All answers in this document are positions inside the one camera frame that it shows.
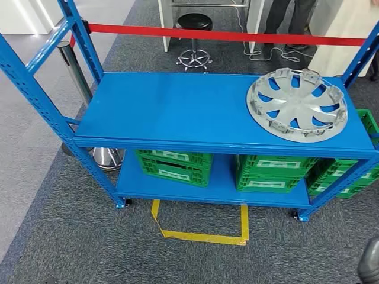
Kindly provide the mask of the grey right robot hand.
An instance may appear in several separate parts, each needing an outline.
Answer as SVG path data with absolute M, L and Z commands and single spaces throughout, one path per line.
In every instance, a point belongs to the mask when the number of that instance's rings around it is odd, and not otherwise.
M 367 243 L 358 264 L 357 274 L 362 284 L 378 283 L 378 237 Z

